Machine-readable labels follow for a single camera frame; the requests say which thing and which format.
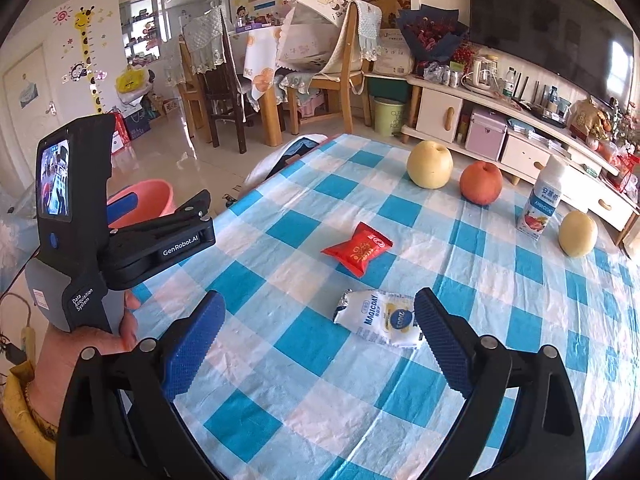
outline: device screen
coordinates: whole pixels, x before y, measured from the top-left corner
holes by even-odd
[[[61,140],[42,152],[40,206],[44,214],[69,217],[69,141]]]

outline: white label sticker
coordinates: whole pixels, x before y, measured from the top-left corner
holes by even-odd
[[[41,290],[36,290],[34,288],[33,295],[36,298],[36,303],[38,304],[38,306],[41,306],[42,308],[46,308],[47,310],[49,310],[49,305],[47,304],[47,301],[44,299],[44,293]]]

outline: television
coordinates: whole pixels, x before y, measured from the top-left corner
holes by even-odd
[[[471,0],[470,40],[546,68],[607,103],[615,97],[626,108],[629,101],[633,34],[594,0]]]
[[[59,220],[71,216],[69,209],[69,141],[45,148],[40,161],[38,205],[40,214]]]

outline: human hand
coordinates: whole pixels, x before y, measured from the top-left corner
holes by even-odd
[[[124,304],[120,336],[89,326],[62,332],[49,323],[35,366],[34,380],[27,385],[31,407],[49,424],[57,426],[60,423],[66,389],[84,348],[94,346],[102,355],[129,352],[135,348],[138,322],[130,310],[137,309],[140,301],[127,290]]]

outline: yogurt bottle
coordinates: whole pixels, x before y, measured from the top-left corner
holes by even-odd
[[[567,180],[568,171],[568,164],[559,157],[549,157],[522,209],[517,224],[519,231],[534,240],[540,238],[560,203],[562,184]]]

